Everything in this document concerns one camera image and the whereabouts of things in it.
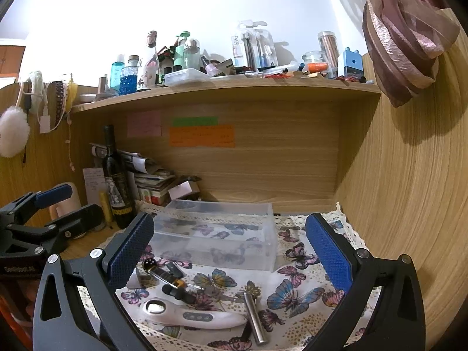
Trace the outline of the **clear brush holder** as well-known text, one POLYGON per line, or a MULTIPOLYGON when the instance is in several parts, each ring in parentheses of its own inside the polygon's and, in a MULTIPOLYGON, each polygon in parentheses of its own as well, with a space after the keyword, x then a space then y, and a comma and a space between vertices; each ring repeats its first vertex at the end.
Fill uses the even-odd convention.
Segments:
POLYGON ((246 20, 239 24, 247 63, 262 71, 278 66, 278 57, 265 21, 246 20))

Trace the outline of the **blue plastic box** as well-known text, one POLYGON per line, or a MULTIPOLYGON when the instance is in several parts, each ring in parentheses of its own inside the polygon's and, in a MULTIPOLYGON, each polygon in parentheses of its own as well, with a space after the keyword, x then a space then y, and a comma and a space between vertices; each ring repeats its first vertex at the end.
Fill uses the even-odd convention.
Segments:
POLYGON ((355 78, 364 76, 362 55, 358 51, 351 51, 349 47, 343 52, 343 74, 345 77, 355 78))

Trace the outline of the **wooden shelf board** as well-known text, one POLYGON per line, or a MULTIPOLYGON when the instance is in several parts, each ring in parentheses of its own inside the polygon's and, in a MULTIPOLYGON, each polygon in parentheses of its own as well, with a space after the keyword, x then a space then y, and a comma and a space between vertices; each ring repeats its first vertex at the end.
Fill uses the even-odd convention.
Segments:
POLYGON ((164 86, 135 94, 76 105, 72 113, 93 110, 119 112, 173 107, 258 101, 354 101, 380 97, 381 90, 370 84, 319 78, 214 78, 164 86))

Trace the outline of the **pink sticky note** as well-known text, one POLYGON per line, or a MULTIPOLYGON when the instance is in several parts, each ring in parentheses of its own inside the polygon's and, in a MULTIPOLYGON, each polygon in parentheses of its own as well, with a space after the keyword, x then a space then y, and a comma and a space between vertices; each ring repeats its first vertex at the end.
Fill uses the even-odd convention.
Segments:
POLYGON ((160 111, 135 112, 127 115, 128 138, 159 137, 161 135, 160 111))

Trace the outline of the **silver metal cylinder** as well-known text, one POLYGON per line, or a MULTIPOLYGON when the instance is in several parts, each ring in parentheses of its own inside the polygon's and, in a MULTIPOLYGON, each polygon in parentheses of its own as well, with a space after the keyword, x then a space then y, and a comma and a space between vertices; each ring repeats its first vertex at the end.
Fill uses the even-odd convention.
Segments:
POLYGON ((266 345, 268 343, 268 338, 265 334, 265 330, 263 329, 262 322, 259 318, 255 299, 253 298, 253 295, 249 292, 244 292, 243 297, 244 306, 247 312, 247 318, 252 329, 252 335, 255 339, 255 343, 257 345, 266 345))

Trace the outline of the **butterfly print lace cloth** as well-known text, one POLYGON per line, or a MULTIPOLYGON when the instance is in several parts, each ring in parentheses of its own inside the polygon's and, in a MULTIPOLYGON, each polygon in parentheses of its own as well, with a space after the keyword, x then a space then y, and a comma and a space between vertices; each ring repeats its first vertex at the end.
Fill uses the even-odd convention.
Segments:
POLYGON ((191 284, 218 287, 225 295, 243 300, 231 303, 196 293, 192 310, 245 314, 243 293, 251 293, 268 338, 266 345, 257 345, 253 335, 246 335, 242 327, 208 331, 138 319, 141 303, 164 296, 162 284, 146 275, 135 288, 118 290, 117 298, 156 350, 301 350, 344 297, 344 292, 332 285, 307 240, 305 220, 305 216, 275 218, 278 258, 272 273, 178 265, 191 284))

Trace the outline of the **green sticky note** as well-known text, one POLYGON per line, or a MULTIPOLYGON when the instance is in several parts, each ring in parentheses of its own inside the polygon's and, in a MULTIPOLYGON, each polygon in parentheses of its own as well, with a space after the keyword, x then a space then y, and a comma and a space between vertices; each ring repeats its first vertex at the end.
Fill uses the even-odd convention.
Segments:
POLYGON ((172 120, 172 126, 175 128, 216 125, 218 125, 218 118, 216 116, 175 117, 172 120))

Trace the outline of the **black small clip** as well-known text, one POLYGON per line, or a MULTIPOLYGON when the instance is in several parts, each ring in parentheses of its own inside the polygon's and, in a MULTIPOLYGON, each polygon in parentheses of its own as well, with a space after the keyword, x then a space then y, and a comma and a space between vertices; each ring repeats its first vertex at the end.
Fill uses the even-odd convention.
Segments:
POLYGON ((194 304, 197 301, 197 297, 187 292, 184 288, 175 288, 169 284, 164 284, 162 292, 186 304, 194 304))

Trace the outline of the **white handheld magnifier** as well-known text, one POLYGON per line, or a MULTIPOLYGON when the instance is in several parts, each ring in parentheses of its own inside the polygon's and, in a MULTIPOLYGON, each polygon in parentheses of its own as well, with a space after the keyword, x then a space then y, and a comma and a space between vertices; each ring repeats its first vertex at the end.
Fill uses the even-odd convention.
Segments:
POLYGON ((247 323, 242 314, 197 311, 156 298, 141 303, 139 318, 165 326, 188 326, 211 331, 231 329, 247 323))

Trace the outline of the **pink satin scarf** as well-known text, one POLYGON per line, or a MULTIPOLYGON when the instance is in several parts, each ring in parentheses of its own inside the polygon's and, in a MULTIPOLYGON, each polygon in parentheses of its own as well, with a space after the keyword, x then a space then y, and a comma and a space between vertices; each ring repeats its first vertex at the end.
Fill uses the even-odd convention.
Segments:
POLYGON ((436 81, 439 56, 460 28, 441 11, 445 0, 366 0, 362 31, 378 86, 398 108, 436 81))

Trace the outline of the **black round dice ball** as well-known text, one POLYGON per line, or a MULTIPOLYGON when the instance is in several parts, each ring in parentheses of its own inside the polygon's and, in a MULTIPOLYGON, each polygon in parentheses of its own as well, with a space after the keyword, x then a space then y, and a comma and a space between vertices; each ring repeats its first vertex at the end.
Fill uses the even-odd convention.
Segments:
POLYGON ((154 267, 157 267, 158 266, 158 263, 157 261, 154 259, 154 258, 148 258, 148 259, 145 259, 143 264, 142 264, 142 268, 145 272, 149 272, 152 268, 154 267))

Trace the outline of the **cream ceramic mug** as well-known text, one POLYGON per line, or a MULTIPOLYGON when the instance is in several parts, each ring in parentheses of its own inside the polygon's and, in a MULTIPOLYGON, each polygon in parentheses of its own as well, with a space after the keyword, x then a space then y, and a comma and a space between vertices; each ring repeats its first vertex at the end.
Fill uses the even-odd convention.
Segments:
POLYGON ((75 184, 72 182, 68 182, 68 184, 72 188, 72 195, 67 200, 62 200, 48 208, 51 220, 65 216, 73 211, 78 210, 82 206, 75 184))

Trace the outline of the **dark wine bottle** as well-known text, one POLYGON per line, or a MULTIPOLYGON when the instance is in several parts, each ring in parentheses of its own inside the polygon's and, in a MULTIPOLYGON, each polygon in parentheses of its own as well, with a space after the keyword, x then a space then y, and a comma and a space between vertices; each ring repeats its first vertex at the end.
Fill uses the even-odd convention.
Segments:
POLYGON ((131 193, 125 164, 117 150, 114 127, 104 127, 106 156, 102 161, 113 218, 120 229, 125 229, 136 217, 136 206, 131 193))

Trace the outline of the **teal glass bottle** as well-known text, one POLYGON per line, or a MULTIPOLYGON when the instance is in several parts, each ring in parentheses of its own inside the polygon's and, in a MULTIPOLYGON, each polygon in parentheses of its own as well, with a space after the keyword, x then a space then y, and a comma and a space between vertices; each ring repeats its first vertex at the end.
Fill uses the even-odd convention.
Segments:
POLYGON ((121 71, 124 67, 125 57, 123 55, 118 55, 115 61, 112 62, 109 78, 109 88, 115 90, 117 93, 119 93, 121 71))

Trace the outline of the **clear plastic storage box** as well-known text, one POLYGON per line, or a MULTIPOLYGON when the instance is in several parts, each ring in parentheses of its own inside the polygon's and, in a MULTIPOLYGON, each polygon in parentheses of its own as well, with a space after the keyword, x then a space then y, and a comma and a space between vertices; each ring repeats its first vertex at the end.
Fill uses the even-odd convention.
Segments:
POLYGON ((221 269, 274 270, 271 204, 173 200, 153 218, 154 255, 221 269))

